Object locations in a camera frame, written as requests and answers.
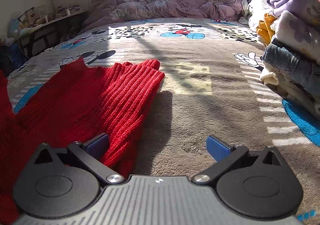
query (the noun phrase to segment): pink comforter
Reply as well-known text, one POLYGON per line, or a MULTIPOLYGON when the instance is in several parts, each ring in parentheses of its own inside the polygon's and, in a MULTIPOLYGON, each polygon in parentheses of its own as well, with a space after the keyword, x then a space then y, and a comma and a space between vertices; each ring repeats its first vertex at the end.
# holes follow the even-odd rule
POLYGON ((82 32, 124 21, 165 17, 238 20, 242 0, 104 0, 83 23, 82 32))

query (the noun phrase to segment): denim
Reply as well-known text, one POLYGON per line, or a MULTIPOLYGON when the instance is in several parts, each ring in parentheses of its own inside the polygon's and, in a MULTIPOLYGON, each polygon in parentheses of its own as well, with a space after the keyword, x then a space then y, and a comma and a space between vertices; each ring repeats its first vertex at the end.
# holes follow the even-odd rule
POLYGON ((320 95, 320 67, 273 38, 262 58, 274 69, 300 84, 313 96, 320 95))

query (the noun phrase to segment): desk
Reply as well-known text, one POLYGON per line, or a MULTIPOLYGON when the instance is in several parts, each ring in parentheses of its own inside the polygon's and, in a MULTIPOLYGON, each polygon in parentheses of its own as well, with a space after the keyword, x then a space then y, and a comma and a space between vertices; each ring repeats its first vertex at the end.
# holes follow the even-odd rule
POLYGON ((70 33, 70 30, 72 30, 73 35, 76 35, 87 16, 88 11, 83 11, 43 24, 34 32, 20 37, 18 44, 23 53, 30 59, 46 49, 58 45, 61 38, 70 33))

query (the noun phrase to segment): ribbed gray plate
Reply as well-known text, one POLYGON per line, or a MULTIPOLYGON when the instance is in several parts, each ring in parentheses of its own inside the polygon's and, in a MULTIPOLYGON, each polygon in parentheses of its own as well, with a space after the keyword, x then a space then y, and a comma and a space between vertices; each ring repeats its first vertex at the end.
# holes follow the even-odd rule
POLYGON ((21 216, 14 225, 301 225, 295 217, 255 221, 229 211, 212 189, 197 186, 185 176, 133 175, 122 185, 110 185, 82 213, 56 220, 21 216))

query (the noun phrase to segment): black circular disc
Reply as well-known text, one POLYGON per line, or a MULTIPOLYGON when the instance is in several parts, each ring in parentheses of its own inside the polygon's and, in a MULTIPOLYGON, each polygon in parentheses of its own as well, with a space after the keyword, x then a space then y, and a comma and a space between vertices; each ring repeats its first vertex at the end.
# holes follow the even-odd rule
POLYGON ((258 219, 283 218, 297 210, 303 197, 301 185, 292 175, 269 164, 240 168, 218 180, 217 193, 238 213, 258 219))
POLYGON ((41 218, 59 218, 79 212, 100 192, 94 175, 63 164, 39 164, 33 173, 19 178, 17 183, 13 190, 17 206, 41 218))

